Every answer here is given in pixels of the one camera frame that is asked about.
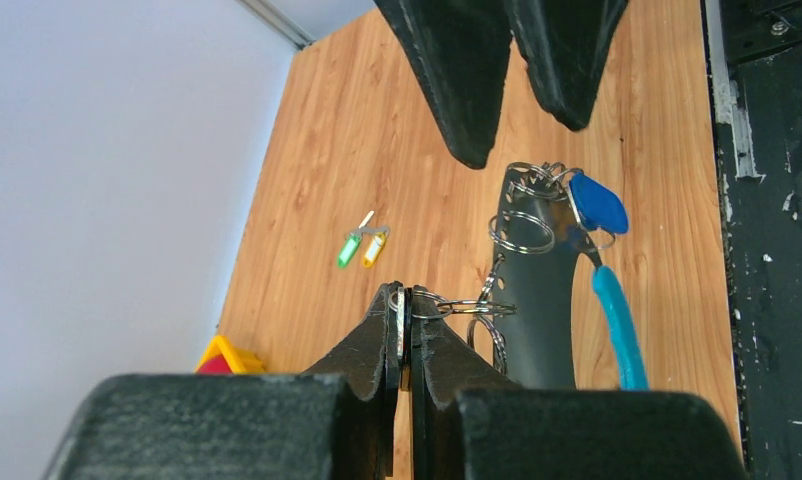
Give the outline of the keyring bunch with blue tag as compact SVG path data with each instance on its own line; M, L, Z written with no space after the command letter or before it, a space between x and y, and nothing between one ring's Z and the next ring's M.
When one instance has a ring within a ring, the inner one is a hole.
M602 307L622 390L645 390L646 368L623 288L601 259L629 230L619 197L578 167L513 162L505 169L497 213L487 223L492 265L477 298L448 300L415 289L435 304L425 319L470 316L466 341L483 325L495 369L534 389L576 386L572 293L577 262L592 264L590 284Z

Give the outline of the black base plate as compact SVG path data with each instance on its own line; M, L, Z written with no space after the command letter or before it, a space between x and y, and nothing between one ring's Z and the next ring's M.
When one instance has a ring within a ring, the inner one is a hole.
M802 1L705 20L744 461L802 479Z

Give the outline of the yellow plastic fruit tray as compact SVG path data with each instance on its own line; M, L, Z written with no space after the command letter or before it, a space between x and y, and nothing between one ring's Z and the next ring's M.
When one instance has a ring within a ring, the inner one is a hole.
M225 336L215 335L209 342L195 374L241 375L265 372L263 362L251 351L234 346Z

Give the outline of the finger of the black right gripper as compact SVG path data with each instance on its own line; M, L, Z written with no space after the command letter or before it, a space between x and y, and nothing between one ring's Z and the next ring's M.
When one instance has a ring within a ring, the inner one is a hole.
M512 32L500 1L377 1L451 155L483 169L494 146Z
M504 10L540 107L571 131L589 125L627 0L515 0Z

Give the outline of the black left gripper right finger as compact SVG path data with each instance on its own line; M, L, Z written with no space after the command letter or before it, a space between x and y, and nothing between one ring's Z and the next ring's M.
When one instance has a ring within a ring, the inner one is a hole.
M540 390L509 380L408 292L416 479L743 479L723 420L675 392Z

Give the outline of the green key tag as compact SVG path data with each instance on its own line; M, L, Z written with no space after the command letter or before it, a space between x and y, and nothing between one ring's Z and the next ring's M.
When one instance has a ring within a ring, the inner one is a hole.
M347 267L347 265L350 263L355 253L357 252L361 241L362 241L362 236L359 233L351 233L346 237L346 240L342 248L340 249L336 259L336 264L339 268Z

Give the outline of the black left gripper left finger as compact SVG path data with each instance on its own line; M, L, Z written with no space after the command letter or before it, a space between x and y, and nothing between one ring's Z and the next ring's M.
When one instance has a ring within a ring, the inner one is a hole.
M402 287L294 374L127 374L81 403L48 479L383 479L393 471Z

